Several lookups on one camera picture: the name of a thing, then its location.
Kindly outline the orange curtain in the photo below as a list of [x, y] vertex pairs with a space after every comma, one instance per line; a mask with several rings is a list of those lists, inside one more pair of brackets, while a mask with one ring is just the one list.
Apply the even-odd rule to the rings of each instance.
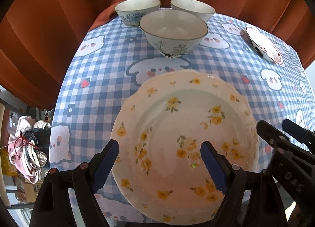
[[[116, 16], [124, 0], [1, 0], [1, 85], [32, 107], [51, 109], [81, 41]], [[160, 0], [168, 7], [171, 0]], [[278, 36], [314, 61], [314, 4], [307, 0], [199, 0]]]

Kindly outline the red trimmed white plate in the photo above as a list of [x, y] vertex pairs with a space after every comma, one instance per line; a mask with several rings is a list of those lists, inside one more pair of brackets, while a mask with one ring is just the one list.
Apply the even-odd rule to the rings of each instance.
[[253, 48], [259, 52], [265, 60], [278, 65], [284, 63], [283, 57], [277, 47], [275, 47], [274, 43], [264, 36], [264, 34], [251, 27], [246, 28], [246, 34], [249, 37]]

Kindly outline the large yellow floral plate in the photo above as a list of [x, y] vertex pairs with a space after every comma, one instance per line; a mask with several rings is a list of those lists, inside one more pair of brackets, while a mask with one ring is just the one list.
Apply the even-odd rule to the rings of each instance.
[[120, 192], [150, 219], [173, 225], [207, 222], [223, 201], [202, 160], [203, 142], [244, 170], [258, 162], [247, 99], [221, 78], [194, 70], [145, 81], [123, 103], [111, 138], [119, 144], [112, 174]]

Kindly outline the pink clothes pile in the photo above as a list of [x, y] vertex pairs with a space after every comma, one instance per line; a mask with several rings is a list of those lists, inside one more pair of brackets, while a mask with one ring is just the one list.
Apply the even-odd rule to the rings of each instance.
[[50, 134], [49, 122], [21, 116], [8, 139], [8, 159], [29, 183], [37, 183], [49, 167]]

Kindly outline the white green pattern bowl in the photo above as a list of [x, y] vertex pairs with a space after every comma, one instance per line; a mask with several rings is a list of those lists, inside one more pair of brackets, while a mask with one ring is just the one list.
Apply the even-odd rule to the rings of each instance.
[[170, 5], [173, 10], [191, 13], [204, 22], [207, 22], [216, 13], [213, 7], [198, 0], [171, 0]]

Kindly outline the blue checkered bear tablecloth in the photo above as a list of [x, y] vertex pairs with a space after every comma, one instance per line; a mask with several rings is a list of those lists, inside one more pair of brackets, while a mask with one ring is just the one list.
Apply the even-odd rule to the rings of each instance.
[[[257, 123], [276, 128], [289, 119], [314, 130], [314, 92], [299, 55], [280, 38], [265, 32], [283, 57], [278, 65], [261, 58], [246, 34], [248, 23], [215, 14], [209, 32], [193, 50], [168, 59], [154, 49], [138, 27], [119, 18], [89, 32], [62, 83], [53, 118], [50, 164], [59, 170], [89, 161], [111, 140], [123, 103], [147, 80], [161, 74], [194, 70], [221, 78], [245, 97]], [[258, 136], [256, 169], [266, 168], [272, 148]], [[111, 173], [95, 194], [107, 219], [151, 223], [120, 192]]]

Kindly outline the blue floral bowl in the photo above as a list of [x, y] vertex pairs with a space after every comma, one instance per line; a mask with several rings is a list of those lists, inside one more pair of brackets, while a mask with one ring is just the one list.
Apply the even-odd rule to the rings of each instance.
[[114, 9], [124, 24], [138, 26], [143, 16], [159, 10], [160, 6], [160, 0], [125, 0]]

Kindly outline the green leaf bowl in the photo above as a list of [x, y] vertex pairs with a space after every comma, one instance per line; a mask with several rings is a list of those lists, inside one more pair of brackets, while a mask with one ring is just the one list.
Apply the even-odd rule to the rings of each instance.
[[193, 50], [208, 34], [207, 24], [181, 10], [157, 10], [143, 16], [139, 27], [161, 55], [177, 58]]

